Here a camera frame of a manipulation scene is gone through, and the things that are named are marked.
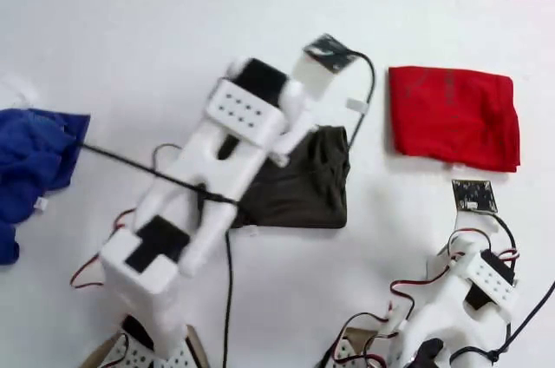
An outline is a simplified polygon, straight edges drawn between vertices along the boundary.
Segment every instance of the crumpled blue cloth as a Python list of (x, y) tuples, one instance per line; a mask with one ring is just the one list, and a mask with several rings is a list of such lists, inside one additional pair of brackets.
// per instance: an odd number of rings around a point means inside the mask
[(89, 115), (38, 109), (0, 110), (0, 265), (19, 257), (14, 224), (38, 197), (69, 185)]

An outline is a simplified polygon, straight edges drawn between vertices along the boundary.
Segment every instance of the black cable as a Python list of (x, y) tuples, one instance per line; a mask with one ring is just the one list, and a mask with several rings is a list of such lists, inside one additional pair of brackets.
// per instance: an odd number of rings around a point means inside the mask
[[(357, 56), (359, 58), (362, 58), (370, 67), (370, 74), (371, 74), (370, 89), (369, 89), (368, 95), (366, 96), (366, 101), (365, 101), (369, 105), (370, 101), (372, 100), (372, 95), (374, 94), (374, 88), (375, 88), (374, 64), (372, 63), (372, 61), (369, 59), (368, 56), (366, 56), (364, 53), (361, 53), (359, 51), (354, 51), (354, 50), (350, 49), (348, 54), (350, 54), (352, 56)], [(361, 113), (361, 117), (358, 119), (358, 122), (355, 125), (355, 130), (353, 131), (353, 135), (350, 137), (350, 141), (349, 141), (349, 145), (348, 145), (349, 150), (351, 149), (351, 147), (355, 143), (356, 135), (358, 134), (358, 131), (360, 130), (360, 128), (362, 126), (362, 122), (364, 121), (365, 116), (366, 116), (366, 114)]]
[(139, 162), (129, 160), (128, 158), (123, 157), (121, 155), (111, 153), (111, 152), (109, 152), (105, 149), (98, 148), (98, 147), (95, 147), (93, 145), (89, 145), (86, 142), (82, 142), (81, 146), (83, 148), (89, 150), (89, 151), (92, 151), (93, 153), (103, 155), (107, 158), (110, 158), (110, 159), (115, 160), (115, 161), (119, 161), (123, 164), (127, 164), (128, 166), (133, 167), (133, 168), (137, 168), (141, 171), (144, 171), (145, 173), (155, 175), (156, 177), (159, 177), (162, 180), (170, 181), (174, 184), (177, 184), (178, 186), (188, 188), (189, 190), (192, 190), (195, 193), (202, 194), (202, 196), (205, 200), (216, 201), (216, 202), (219, 202), (219, 203), (229, 203), (229, 204), (234, 205), (236, 207), (239, 206), (238, 202), (234, 199), (230, 199), (229, 197), (225, 197), (222, 194), (209, 192), (209, 191), (205, 190), (204, 188), (195, 186), (191, 183), (186, 183), (184, 181), (174, 179), (173, 177), (171, 177), (167, 174), (163, 174), (163, 173), (160, 173), (159, 171), (156, 171), (155, 169), (148, 168), (147, 166), (143, 166)]
[(544, 295), (542, 300), (540, 300), (539, 303), (530, 312), (530, 314), (526, 316), (526, 319), (524, 319), (524, 322), (520, 324), (517, 330), (514, 331), (513, 335), (508, 340), (506, 340), (505, 343), (497, 350), (498, 353), (504, 352), (505, 349), (507, 349), (509, 345), (517, 338), (517, 336), (520, 335), (522, 330), (526, 327), (526, 325), (528, 325), (528, 323), (530, 323), (530, 321), (536, 315), (536, 313), (538, 313), (539, 310), (544, 306), (544, 304), (547, 303), (547, 300), (552, 296), (554, 290), (555, 290), (555, 281), (553, 281), (552, 286), (549, 287), (549, 290), (547, 290), (547, 293)]
[(163, 144), (156, 146), (156, 148), (153, 150), (153, 153), (152, 153), (152, 164), (153, 164), (154, 170), (158, 170), (158, 152), (165, 147), (173, 147), (173, 148), (181, 149), (179, 145), (174, 144), (172, 142), (165, 142)]
[(224, 362), (222, 368), (227, 367), (227, 350), (229, 341), (229, 319), (232, 312), (232, 295), (233, 295), (233, 261), (232, 261), (232, 243), (229, 237), (229, 231), (225, 233), (225, 251), (227, 252), (227, 270), (229, 272), (229, 285), (227, 288), (227, 304), (225, 306), (225, 324), (224, 324)]
[(479, 353), (482, 357), (489, 359), (492, 364), (496, 363), (499, 358), (500, 354), (505, 352), (509, 345), (522, 333), (524, 328), (530, 323), (534, 316), (539, 312), (539, 310), (547, 303), (547, 300), (552, 296), (553, 291), (555, 291), (555, 281), (553, 282), (552, 286), (549, 288), (547, 293), (544, 295), (542, 300), (532, 309), (532, 311), (526, 316), (526, 319), (520, 324), (519, 328), (514, 332), (513, 335), (509, 339), (505, 341), (505, 343), (498, 349), (493, 349), (489, 352), (486, 352), (480, 348), (476, 348), (474, 346), (467, 346), (465, 348), (459, 349), (457, 352), (454, 352), (449, 359), (449, 364), (452, 364), (460, 355), (463, 355), (468, 352), (475, 352)]

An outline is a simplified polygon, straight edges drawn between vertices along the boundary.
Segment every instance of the red cloth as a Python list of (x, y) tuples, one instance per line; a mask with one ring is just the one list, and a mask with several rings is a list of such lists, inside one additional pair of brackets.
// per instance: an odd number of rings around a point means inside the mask
[(513, 81), (479, 71), (389, 69), (395, 148), (492, 171), (520, 165)]

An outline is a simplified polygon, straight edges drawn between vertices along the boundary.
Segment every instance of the circuit board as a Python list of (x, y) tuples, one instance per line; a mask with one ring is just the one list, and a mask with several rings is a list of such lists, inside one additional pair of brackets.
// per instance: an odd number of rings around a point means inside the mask
[(339, 73), (356, 59), (356, 56), (349, 54), (347, 47), (330, 34), (320, 36), (303, 50), (333, 74)]
[(453, 194), (457, 210), (480, 210), (497, 213), (492, 182), (453, 180)]

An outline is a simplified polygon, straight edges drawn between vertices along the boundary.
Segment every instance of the table surface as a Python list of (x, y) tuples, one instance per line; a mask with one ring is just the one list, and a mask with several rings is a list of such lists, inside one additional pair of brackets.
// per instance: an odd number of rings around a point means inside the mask
[[(452, 231), (452, 178), (493, 182), (522, 254), (515, 325), (552, 283), (555, 264), (544, 257), (555, 245), (555, 0), (0, 0), (0, 12), (0, 80), (25, 83), (41, 108), (90, 113), (90, 142), (145, 163), (156, 145), (186, 140), (237, 56), (291, 71), (301, 48), (327, 32), (374, 60), (375, 98), (351, 151), (348, 225), (232, 236), (230, 367), (314, 366), (350, 314), (384, 313), (389, 282), (423, 277), (426, 257)], [(510, 76), (518, 173), (393, 153), (385, 73), (399, 65)], [(351, 131), (356, 115), (337, 112), (336, 103), (362, 97), (368, 82), (363, 62), (349, 67), (319, 105), (319, 121)], [(0, 272), (3, 365), (77, 366), (113, 333), (117, 311), (107, 292), (71, 290), (69, 278), (149, 181), (83, 152), (71, 186), (17, 229), (21, 258)], [(507, 241), (497, 234), (493, 243), (501, 249)], [(222, 241), (184, 303), (212, 366), (221, 365), (226, 290)], [(551, 360), (554, 317), (552, 300), (499, 366)]]

